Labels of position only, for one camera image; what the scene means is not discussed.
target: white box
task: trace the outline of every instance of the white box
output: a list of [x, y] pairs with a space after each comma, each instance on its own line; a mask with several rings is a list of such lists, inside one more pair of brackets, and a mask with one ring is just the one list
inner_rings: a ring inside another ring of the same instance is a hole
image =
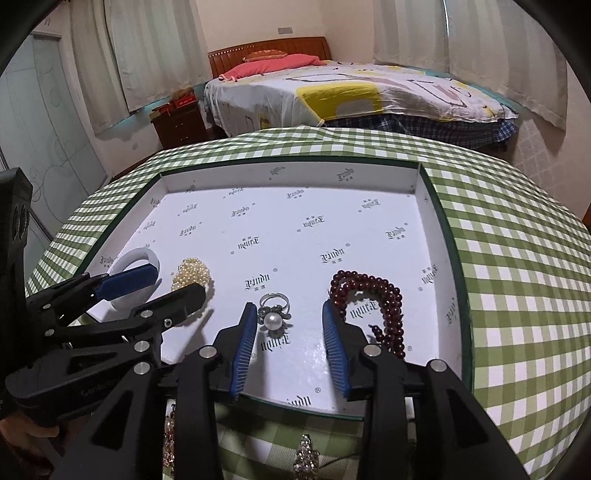
[[[206, 305], [163, 336], [167, 362], [212, 343], [221, 328], [238, 322], [246, 302], [258, 306], [265, 293], [287, 295], [292, 326], [280, 340], [259, 331], [243, 392], [263, 401], [363, 416], [364, 402], [346, 404], [334, 391], [326, 362], [322, 305], [337, 270], [400, 287], [406, 360], [425, 365], [442, 358], [470, 381], [470, 330], [467, 318], [460, 322], [464, 279], [459, 262], [451, 261], [458, 258], [451, 231], [420, 166], [371, 158], [269, 160], [206, 164], [154, 179], [113, 223], [87, 271], [104, 273], [130, 249], [149, 247], [161, 268], [154, 299], [170, 291], [185, 258], [209, 267]], [[106, 301], [89, 313], [98, 321], [124, 317]], [[383, 322], [377, 301], [351, 302], [347, 321], [373, 341], [369, 325]]]

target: tiled wall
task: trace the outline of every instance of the tiled wall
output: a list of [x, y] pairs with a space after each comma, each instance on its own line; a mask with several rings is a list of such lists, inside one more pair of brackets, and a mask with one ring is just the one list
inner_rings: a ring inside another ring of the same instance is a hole
[[506, 159], [582, 218], [591, 203], [591, 104], [570, 68], [566, 132], [529, 111], [520, 122]]

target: red bead bracelet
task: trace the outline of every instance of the red bead bracelet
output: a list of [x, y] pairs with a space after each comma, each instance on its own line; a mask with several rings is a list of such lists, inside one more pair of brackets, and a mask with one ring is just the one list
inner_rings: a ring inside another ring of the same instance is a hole
[[404, 358], [404, 330], [402, 329], [402, 295], [385, 278], [368, 276], [356, 271], [339, 270], [330, 282], [330, 299], [344, 320], [347, 314], [349, 292], [364, 291], [376, 295], [384, 318], [384, 330], [377, 325], [369, 325], [377, 343], [398, 358]]

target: bedspread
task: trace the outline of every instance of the bedspread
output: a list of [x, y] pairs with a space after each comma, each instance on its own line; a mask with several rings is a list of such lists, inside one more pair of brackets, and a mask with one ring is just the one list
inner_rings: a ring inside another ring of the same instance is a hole
[[272, 127], [321, 126], [376, 113], [490, 123], [515, 112], [477, 88], [420, 70], [371, 64], [310, 66], [205, 88], [215, 123], [232, 137]]

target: pink pillow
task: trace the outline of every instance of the pink pillow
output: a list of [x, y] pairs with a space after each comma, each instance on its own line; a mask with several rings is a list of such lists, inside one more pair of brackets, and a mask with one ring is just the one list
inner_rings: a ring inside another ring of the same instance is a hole
[[308, 65], [322, 66], [326, 65], [325, 61], [320, 60], [314, 55], [305, 55], [303, 53], [294, 53], [275, 60], [258, 60], [241, 63], [235, 66], [232, 70], [219, 76], [220, 80], [238, 80], [252, 75], [259, 75], [263, 73], [279, 72], [280, 70], [298, 69], [300, 67], [307, 67]]

